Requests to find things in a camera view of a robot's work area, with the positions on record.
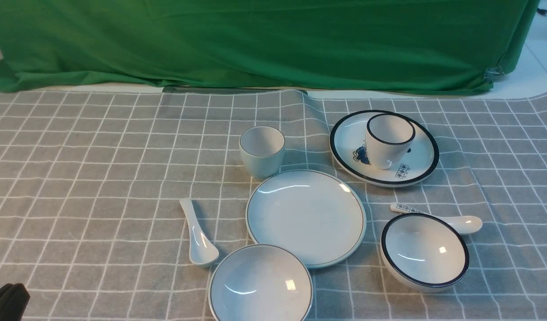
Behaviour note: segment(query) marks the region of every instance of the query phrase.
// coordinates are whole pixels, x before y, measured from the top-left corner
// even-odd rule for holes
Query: cup rim
[[[442,282],[442,283],[424,282],[424,281],[418,280],[416,278],[413,278],[412,276],[409,276],[406,272],[402,271],[394,263],[394,261],[390,257],[390,254],[388,253],[388,249],[386,247],[386,235],[388,234],[388,229],[390,228],[390,226],[392,226],[392,224],[394,224],[394,222],[396,222],[400,219],[406,218],[406,217],[424,217],[424,218],[432,219],[432,220],[442,224],[444,227],[448,228],[453,234],[455,234],[455,236],[457,237],[457,240],[459,240],[459,242],[461,244],[461,247],[463,248],[463,254],[464,254],[464,257],[465,257],[461,272],[455,278],[453,278],[453,279],[451,279],[447,282]],[[386,223],[385,227],[382,229],[381,248],[382,248],[382,252],[383,252],[384,257],[385,257],[384,259],[386,261],[388,261],[390,266],[392,266],[392,268],[396,272],[398,272],[398,274],[400,274],[401,276],[403,276],[404,278],[406,278],[410,282],[413,282],[417,285],[424,286],[424,287],[442,288],[442,287],[452,286],[453,284],[457,283],[457,281],[460,281],[461,278],[463,278],[465,272],[467,272],[467,270],[469,268],[469,251],[467,250],[467,246],[465,245],[465,242],[464,242],[463,238],[461,237],[461,235],[459,235],[459,233],[457,233],[456,230],[453,229],[453,227],[450,226],[450,224],[442,221],[441,219],[439,219],[437,217],[434,217],[432,215],[425,214],[425,213],[407,213],[407,214],[400,214],[396,217],[393,217],[390,221],[388,221],[388,223]]]
[[[410,138],[408,138],[408,140],[404,141],[404,142],[399,142],[399,143],[391,143],[391,142],[387,142],[385,140],[382,140],[381,138],[377,137],[372,130],[370,130],[370,122],[372,120],[374,120],[375,118],[378,118],[380,116],[396,116],[398,118],[402,118],[403,120],[405,120],[408,124],[410,124],[410,127],[412,128],[412,135],[410,136]],[[366,130],[369,132],[369,134],[375,138],[375,140],[378,140],[379,142],[381,142],[382,144],[387,144],[387,145],[393,145],[393,146],[399,146],[399,145],[404,145],[404,144],[408,144],[410,143],[412,140],[414,140],[414,137],[416,137],[416,129],[414,128],[414,125],[412,124],[412,122],[410,121],[410,118],[404,116],[404,115],[400,115],[400,114],[397,114],[396,112],[390,112],[390,113],[383,113],[383,114],[378,114],[378,115],[375,115],[375,116],[372,116],[371,118],[369,118],[369,121],[366,123]]]
[[[281,134],[281,138],[283,138],[283,145],[281,146],[281,148],[279,148],[279,150],[277,152],[274,152],[273,154],[269,154],[269,155],[255,155],[255,154],[252,154],[251,152],[248,152],[246,148],[243,148],[243,145],[241,144],[241,139],[242,137],[247,133],[249,132],[250,130],[254,129],[254,128],[271,128],[273,130],[275,130],[276,132],[278,132],[279,134]],[[247,130],[245,130],[243,132],[243,134],[241,134],[239,136],[239,149],[240,150],[243,150],[244,152],[247,152],[249,155],[253,156],[253,157],[259,157],[259,158],[265,158],[265,157],[271,157],[275,154],[279,154],[280,152],[282,152],[282,150],[285,148],[285,135],[280,132],[277,128],[273,128],[271,126],[253,126],[251,128],[248,128]]]

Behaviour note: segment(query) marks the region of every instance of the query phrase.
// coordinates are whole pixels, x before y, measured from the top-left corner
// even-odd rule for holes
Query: black bag
[[[29,301],[22,283],[8,283],[0,288],[0,321],[20,321]]]

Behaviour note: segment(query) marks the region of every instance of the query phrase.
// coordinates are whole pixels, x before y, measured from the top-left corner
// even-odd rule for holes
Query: white bowl
[[[394,278],[420,292],[449,289],[469,266],[469,253],[461,236],[427,214],[391,219],[382,230],[380,250]]]
[[[254,244],[218,265],[210,279],[208,302],[218,321],[301,321],[313,303],[313,283],[290,252]]]

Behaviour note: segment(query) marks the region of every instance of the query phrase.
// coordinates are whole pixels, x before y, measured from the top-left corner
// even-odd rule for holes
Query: white cup
[[[372,165],[381,170],[389,169],[410,148],[416,130],[401,115],[379,114],[366,123],[366,153]]]
[[[279,171],[285,152],[285,137],[269,126],[246,130],[239,137],[239,153],[245,169],[257,179],[266,179]]]

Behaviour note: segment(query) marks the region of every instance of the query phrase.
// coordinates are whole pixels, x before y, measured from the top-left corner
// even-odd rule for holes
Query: plate
[[[370,165],[366,152],[366,123],[378,114],[394,114],[410,121],[416,137],[408,152],[387,170]],[[331,152],[339,164],[351,175],[367,183],[382,187],[405,187],[428,177],[438,165],[438,144],[432,134],[414,120],[385,110],[363,110],[343,117],[331,131]]]
[[[358,195],[340,179],[310,170],[263,181],[247,203],[245,218],[254,242],[285,248],[307,268],[346,259],[366,230]]]
[[[220,321],[303,320],[313,303],[313,283],[291,253],[253,244],[218,265],[210,279],[208,302]]]

